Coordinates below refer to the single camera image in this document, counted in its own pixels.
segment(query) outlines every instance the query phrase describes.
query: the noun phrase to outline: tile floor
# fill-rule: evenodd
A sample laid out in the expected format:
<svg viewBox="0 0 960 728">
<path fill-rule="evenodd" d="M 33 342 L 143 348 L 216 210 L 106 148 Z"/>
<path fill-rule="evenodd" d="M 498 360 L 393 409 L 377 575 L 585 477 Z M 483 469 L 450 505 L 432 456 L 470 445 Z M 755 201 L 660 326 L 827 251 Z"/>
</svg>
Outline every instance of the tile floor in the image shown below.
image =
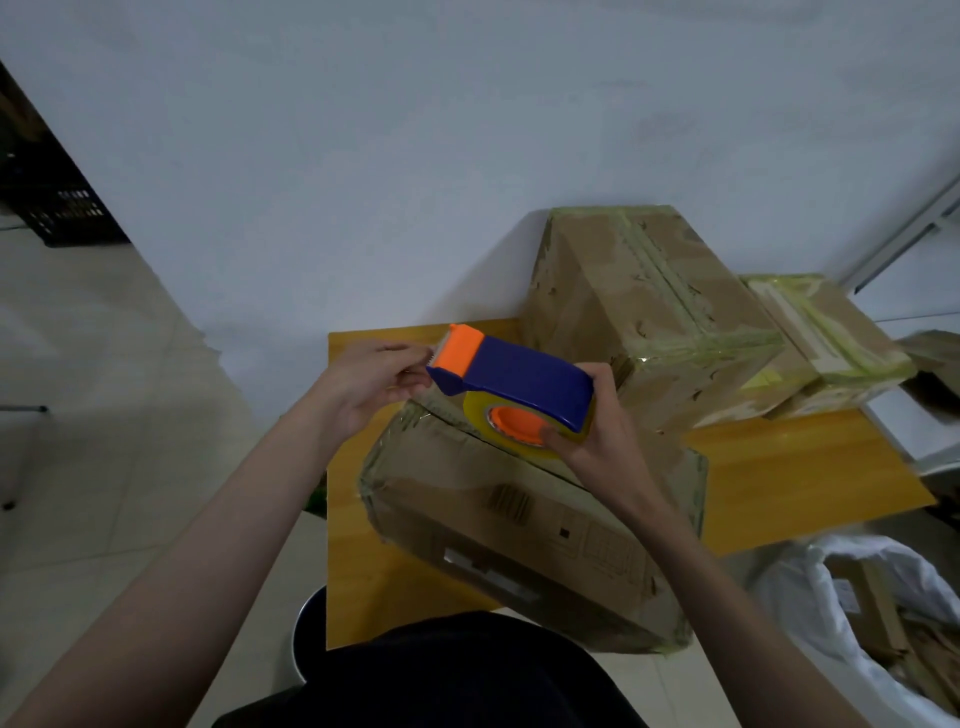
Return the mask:
<svg viewBox="0 0 960 728">
<path fill-rule="evenodd" d="M 0 402 L 52 409 L 0 413 L 0 499 L 19 491 L 0 512 L 3 720 L 260 432 L 133 247 L 53 251 L 3 231 L 0 259 Z M 728 568 L 745 579 L 771 548 Z M 325 523 L 303 515 L 191 725 L 292 684 L 290 628 L 325 580 Z M 595 658 L 652 728 L 737 725 L 698 645 Z"/>
</svg>

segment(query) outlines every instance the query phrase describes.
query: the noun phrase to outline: packing tape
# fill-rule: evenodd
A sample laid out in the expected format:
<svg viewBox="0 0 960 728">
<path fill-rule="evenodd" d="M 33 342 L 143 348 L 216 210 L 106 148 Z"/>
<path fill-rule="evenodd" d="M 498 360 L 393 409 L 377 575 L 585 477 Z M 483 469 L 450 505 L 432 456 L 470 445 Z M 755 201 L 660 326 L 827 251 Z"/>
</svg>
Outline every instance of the packing tape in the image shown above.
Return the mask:
<svg viewBox="0 0 960 728">
<path fill-rule="evenodd" d="M 580 432 L 574 432 L 532 407 L 505 400 L 489 392 L 467 392 L 464 397 L 464 415 L 485 439 L 502 448 L 511 449 L 525 458 L 556 458 L 557 453 L 542 443 L 540 428 L 548 424 L 568 440 L 583 442 L 593 421 L 593 408 L 591 405 Z"/>
</svg>

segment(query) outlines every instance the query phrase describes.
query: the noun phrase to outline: black basket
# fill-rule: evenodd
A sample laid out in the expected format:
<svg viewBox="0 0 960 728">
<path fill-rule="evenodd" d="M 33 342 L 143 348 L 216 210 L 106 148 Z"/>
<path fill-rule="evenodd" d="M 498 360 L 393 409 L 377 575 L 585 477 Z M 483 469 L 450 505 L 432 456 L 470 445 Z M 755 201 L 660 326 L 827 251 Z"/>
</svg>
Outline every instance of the black basket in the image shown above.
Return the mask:
<svg viewBox="0 0 960 728">
<path fill-rule="evenodd" d="M 8 156 L 0 199 L 50 248 L 130 242 L 51 135 Z"/>
</svg>

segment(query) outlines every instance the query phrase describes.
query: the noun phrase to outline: wooden table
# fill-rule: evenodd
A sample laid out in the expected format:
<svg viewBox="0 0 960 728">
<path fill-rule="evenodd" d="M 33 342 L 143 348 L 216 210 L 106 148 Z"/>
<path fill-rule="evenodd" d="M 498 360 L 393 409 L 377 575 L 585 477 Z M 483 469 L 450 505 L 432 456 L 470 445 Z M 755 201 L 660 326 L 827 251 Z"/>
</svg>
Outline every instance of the wooden table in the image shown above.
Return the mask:
<svg viewBox="0 0 960 728">
<path fill-rule="evenodd" d="M 518 339 L 516 319 L 473 324 Z M 346 331 L 329 336 L 329 358 L 361 338 L 440 341 L 445 325 Z M 328 647 L 362 642 L 401 624 L 500 605 L 381 543 L 356 492 L 360 466 L 397 406 L 344 444 L 327 477 Z M 859 410 L 797 420 L 762 418 L 690 432 L 709 458 L 704 543 L 724 555 L 929 505 L 933 498 Z"/>
</svg>

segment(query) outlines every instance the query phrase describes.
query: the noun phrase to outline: table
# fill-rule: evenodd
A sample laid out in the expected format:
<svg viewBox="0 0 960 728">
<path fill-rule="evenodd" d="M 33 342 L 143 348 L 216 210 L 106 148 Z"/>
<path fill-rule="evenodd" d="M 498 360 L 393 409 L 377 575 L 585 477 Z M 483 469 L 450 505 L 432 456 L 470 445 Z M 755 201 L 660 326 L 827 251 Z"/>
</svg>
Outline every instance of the table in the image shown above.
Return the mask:
<svg viewBox="0 0 960 728">
<path fill-rule="evenodd" d="M 471 324 L 517 341 L 516 319 Z M 436 344 L 446 325 L 329 335 L 329 358 L 361 338 Z M 327 471 L 327 647 L 471 609 L 493 599 L 384 544 L 357 496 L 360 466 L 399 405 L 348 440 Z M 704 543 L 718 556 L 900 511 L 933 498 L 859 410 L 797 420 L 762 418 L 693 430 L 687 444 L 709 458 Z"/>
</svg>

